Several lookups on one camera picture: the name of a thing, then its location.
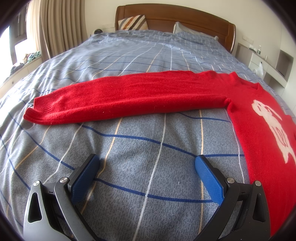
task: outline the blue bedspread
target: blue bedspread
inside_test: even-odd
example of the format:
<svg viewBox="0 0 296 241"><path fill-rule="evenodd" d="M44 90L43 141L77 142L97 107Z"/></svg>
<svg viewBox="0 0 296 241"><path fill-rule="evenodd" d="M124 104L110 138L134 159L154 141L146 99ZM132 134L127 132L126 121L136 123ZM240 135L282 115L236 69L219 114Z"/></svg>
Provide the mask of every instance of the blue bedspread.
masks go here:
<svg viewBox="0 0 296 241"><path fill-rule="evenodd" d="M167 70L235 71L245 80L260 82L292 114L276 92L206 36L159 31L94 35L43 63L1 100L0 208L19 233L32 183L69 176L90 153L100 156L102 169L78 209L98 237L108 241L193 240L218 207L195 172L199 154L225 176L249 182L225 109L56 126L23 119L35 97L61 87L103 76Z"/></svg>

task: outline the textured blue pad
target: textured blue pad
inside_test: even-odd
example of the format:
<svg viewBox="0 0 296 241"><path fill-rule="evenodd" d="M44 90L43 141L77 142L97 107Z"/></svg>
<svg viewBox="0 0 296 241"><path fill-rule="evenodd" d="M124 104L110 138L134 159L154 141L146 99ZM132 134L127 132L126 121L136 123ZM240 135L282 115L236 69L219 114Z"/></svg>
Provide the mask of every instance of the textured blue pad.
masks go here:
<svg viewBox="0 0 296 241"><path fill-rule="evenodd" d="M82 201L84 198L84 195L95 178L99 167L100 159L97 155L94 155L88 165L84 168L83 172L77 178L76 182L72 185L71 201L74 205L77 202Z"/></svg>
<svg viewBox="0 0 296 241"><path fill-rule="evenodd" d="M199 156L195 159L195 170L207 189L212 201L218 203L220 206L224 199L223 188L210 168Z"/></svg>

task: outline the pillow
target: pillow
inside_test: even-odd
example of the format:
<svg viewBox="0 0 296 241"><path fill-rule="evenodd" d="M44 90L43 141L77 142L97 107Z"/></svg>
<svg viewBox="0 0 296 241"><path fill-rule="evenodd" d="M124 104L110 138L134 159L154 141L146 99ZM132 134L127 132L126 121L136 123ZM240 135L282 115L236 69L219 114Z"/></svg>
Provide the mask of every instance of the pillow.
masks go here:
<svg viewBox="0 0 296 241"><path fill-rule="evenodd" d="M119 20L118 25L120 30L148 30L145 15Z"/></svg>
<svg viewBox="0 0 296 241"><path fill-rule="evenodd" d="M174 30L173 30L173 33L174 34L177 34L177 33L180 33L180 32L187 32L187 33L190 33L190 34L202 34L202 35L205 35L211 39L214 39L214 40L218 40L218 36L215 36L215 37L212 37L210 35L207 35L207 34L204 34L204 33L201 33L201 32L198 32L198 31L194 31L188 27L185 27L184 25L182 25L180 22L176 22L175 23L175 26L174 26Z"/></svg>

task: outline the plastic bag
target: plastic bag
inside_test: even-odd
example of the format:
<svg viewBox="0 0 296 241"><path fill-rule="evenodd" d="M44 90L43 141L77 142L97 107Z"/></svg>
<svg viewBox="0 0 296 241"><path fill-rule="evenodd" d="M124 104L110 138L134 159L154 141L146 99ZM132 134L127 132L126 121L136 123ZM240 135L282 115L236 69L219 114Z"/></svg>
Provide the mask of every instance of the plastic bag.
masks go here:
<svg viewBox="0 0 296 241"><path fill-rule="evenodd" d="M258 75L261 79L263 79L263 75L264 75L264 73L263 73L263 65L262 65L262 62L260 62L259 67L258 67L258 68L255 68L255 69L253 70L253 72L254 72L256 75Z"/></svg>

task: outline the red sweater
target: red sweater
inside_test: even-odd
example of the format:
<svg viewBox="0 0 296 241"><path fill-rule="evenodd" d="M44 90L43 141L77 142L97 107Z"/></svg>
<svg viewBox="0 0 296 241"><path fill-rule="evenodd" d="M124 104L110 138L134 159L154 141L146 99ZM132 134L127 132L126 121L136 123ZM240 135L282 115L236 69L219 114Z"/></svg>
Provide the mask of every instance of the red sweater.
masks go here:
<svg viewBox="0 0 296 241"><path fill-rule="evenodd" d="M250 182L260 180L265 190L274 234L296 203L296 126L259 83L214 71L104 77L35 98L24 119L52 125L225 107Z"/></svg>

